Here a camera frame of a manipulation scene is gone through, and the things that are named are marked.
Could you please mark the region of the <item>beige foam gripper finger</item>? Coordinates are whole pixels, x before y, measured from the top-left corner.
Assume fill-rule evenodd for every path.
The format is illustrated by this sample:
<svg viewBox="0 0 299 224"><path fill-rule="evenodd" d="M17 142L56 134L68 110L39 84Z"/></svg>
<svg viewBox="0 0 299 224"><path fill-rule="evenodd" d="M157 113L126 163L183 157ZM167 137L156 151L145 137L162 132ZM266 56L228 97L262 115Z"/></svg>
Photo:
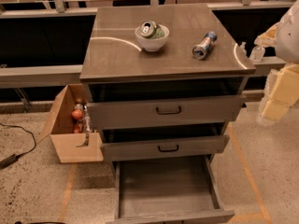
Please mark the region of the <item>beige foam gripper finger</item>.
<svg viewBox="0 0 299 224"><path fill-rule="evenodd" d="M272 69L267 77L261 117L279 121L299 100L299 65L289 63L282 69Z"/></svg>
<svg viewBox="0 0 299 224"><path fill-rule="evenodd" d="M277 28L275 23L261 35L258 35L254 40L254 44L265 48L274 47L277 43Z"/></svg>

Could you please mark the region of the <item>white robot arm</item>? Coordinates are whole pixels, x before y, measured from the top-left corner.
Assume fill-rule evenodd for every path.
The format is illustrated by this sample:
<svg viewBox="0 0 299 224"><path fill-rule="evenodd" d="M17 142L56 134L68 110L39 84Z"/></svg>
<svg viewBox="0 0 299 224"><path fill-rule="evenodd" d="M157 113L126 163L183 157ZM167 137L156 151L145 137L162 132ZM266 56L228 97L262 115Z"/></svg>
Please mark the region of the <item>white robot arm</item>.
<svg viewBox="0 0 299 224"><path fill-rule="evenodd" d="M272 70L266 80L257 121L269 126L280 121L299 100L299 0L279 22L258 35L254 44L273 47L286 63L279 71Z"/></svg>

